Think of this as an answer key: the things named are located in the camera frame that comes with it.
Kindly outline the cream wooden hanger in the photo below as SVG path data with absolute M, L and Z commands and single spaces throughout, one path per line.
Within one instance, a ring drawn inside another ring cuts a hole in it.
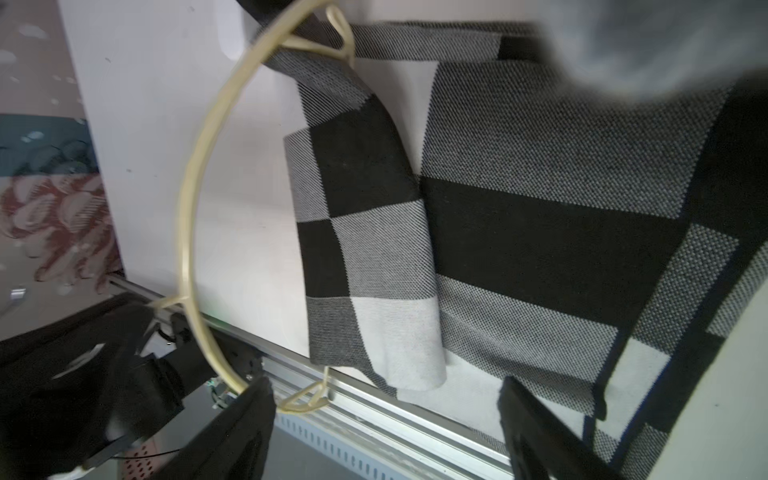
M 294 31 L 316 10 L 323 8 L 331 26 L 342 39 L 338 49 L 296 36 Z M 203 177 L 221 130 L 236 105 L 242 91 L 262 64 L 280 48 L 309 52 L 354 65 L 355 39 L 350 23 L 335 1 L 294 1 L 267 27 L 249 47 L 225 82 L 210 110 L 194 144 L 185 168 L 178 198 L 176 216 L 177 289 L 174 296 L 154 300 L 150 307 L 156 311 L 181 306 L 204 359 L 213 371 L 236 394 L 245 392 L 249 384 L 226 360 L 211 329 L 204 319 L 195 284 L 195 230 L 199 194 Z

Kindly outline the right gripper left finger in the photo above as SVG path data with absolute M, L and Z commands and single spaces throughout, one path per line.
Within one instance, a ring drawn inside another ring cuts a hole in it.
M 252 383 L 169 460 L 154 479 L 260 479 L 274 429 L 270 380 Z

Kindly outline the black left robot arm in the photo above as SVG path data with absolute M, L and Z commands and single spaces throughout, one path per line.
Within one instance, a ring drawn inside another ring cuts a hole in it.
M 1 475 L 48 479 L 90 469 L 149 439 L 213 377 L 182 315 L 176 348 L 143 355 L 154 319 L 138 296 L 107 299 L 1 344 Z M 259 479 L 276 406 L 257 350 L 217 334 L 226 359 L 250 386 L 181 450 L 157 479 Z

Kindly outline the black grey checkered scarf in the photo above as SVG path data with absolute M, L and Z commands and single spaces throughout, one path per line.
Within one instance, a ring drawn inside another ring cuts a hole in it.
M 647 478 L 767 279 L 767 78 L 601 99 L 519 23 L 281 49 L 309 356 L 501 438 L 519 381 Z

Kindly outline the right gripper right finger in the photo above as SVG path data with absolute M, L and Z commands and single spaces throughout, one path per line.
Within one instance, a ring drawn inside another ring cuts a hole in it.
M 619 479 L 522 383 L 504 379 L 497 402 L 516 479 Z

